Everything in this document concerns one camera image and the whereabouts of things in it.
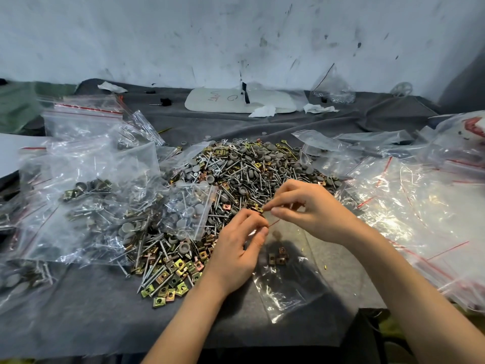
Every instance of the green cloth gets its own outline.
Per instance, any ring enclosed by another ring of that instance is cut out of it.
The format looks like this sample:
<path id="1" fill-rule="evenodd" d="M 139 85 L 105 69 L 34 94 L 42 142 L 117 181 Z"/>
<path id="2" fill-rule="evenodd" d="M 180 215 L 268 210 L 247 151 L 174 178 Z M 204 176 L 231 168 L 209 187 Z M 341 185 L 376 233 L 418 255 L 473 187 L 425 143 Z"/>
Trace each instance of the green cloth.
<path id="1" fill-rule="evenodd" d="M 39 81 L 9 82 L 0 86 L 0 132 L 19 134 L 22 128 L 42 111 L 37 95 L 69 96 L 74 84 L 51 84 Z"/>

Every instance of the gray cloth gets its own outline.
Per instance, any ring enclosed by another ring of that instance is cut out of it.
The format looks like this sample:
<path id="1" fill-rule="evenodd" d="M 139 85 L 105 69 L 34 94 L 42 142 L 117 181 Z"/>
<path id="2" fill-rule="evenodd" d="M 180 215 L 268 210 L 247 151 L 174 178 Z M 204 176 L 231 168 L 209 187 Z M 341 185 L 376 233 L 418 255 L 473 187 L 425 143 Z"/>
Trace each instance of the gray cloth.
<path id="1" fill-rule="evenodd" d="M 102 94 L 99 79 L 83 82 L 77 94 Z M 337 105 L 341 111 L 320 115 L 301 112 L 250 118 L 247 114 L 188 111 L 190 90 L 146 88 L 113 82 L 128 89 L 124 102 L 140 109 L 171 146 L 182 141 L 261 138 L 301 143 L 291 133 L 314 129 L 325 135 L 360 131 L 407 129 L 414 132 L 435 112 L 416 97 L 392 98 L 386 94 L 357 93 L 355 104 Z M 155 90 L 156 94 L 145 91 Z M 149 106 L 160 98 L 172 106 Z M 214 324 L 206 347 L 327 345 L 338 346 L 358 308 L 382 308 L 384 304 L 358 261 L 339 245 L 308 238 L 328 292 L 317 301 L 277 324 L 271 324 L 251 281 L 230 296 Z M 168 324 L 182 300 L 152 310 L 151 300 L 136 295 L 140 280 L 125 280 L 118 267 L 71 266 L 49 302 L 35 302 L 0 316 L 0 358 L 99 355 L 147 351 Z"/>

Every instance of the hand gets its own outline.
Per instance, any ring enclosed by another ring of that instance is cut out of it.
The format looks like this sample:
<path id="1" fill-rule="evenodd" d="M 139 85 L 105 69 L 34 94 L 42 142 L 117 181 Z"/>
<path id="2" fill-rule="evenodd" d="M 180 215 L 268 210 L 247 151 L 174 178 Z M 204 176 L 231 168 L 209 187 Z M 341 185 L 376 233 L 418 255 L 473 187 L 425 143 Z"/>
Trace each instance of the hand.
<path id="1" fill-rule="evenodd" d="M 247 250 L 244 244 L 256 230 Z M 242 209 L 219 233 L 214 252 L 200 282 L 217 288 L 224 298 L 239 289 L 251 276 L 259 250 L 268 235 L 268 221 L 258 212 Z"/>
<path id="2" fill-rule="evenodd" d="M 302 206 L 305 211 L 297 212 Z M 344 244 L 368 227 L 322 186 L 293 179 L 276 191 L 263 210 L 271 210 L 274 216 L 300 226 L 316 238 L 336 244 Z"/>

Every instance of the dirty white wall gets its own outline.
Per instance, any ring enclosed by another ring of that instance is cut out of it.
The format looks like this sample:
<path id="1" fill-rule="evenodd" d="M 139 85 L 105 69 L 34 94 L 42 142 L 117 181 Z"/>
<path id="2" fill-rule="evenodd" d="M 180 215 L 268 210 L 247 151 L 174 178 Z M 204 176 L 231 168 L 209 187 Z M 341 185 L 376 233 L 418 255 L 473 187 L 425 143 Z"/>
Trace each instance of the dirty white wall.
<path id="1" fill-rule="evenodd" d="M 485 0 L 0 0 L 0 77 L 356 90 L 438 99 L 485 46 Z"/>

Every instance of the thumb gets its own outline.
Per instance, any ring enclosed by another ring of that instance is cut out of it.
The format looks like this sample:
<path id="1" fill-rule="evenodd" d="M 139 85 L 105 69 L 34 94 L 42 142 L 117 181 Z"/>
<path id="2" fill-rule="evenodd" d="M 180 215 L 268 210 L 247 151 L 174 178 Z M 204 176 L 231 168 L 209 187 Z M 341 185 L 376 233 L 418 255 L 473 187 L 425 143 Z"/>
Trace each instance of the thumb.
<path id="1" fill-rule="evenodd" d="M 266 240 L 266 236 L 268 235 L 268 227 L 263 227 L 259 230 L 251 240 L 251 244 L 247 247 L 245 251 L 245 255 L 251 260 L 251 263 L 256 264 L 256 259 L 258 258 L 259 250 L 264 244 Z"/>
<path id="2" fill-rule="evenodd" d="M 301 212 L 292 211 L 287 207 L 274 207 L 271 209 L 271 214 L 279 219 L 282 219 L 283 221 L 288 221 L 294 223 L 296 226 L 301 226 Z"/>

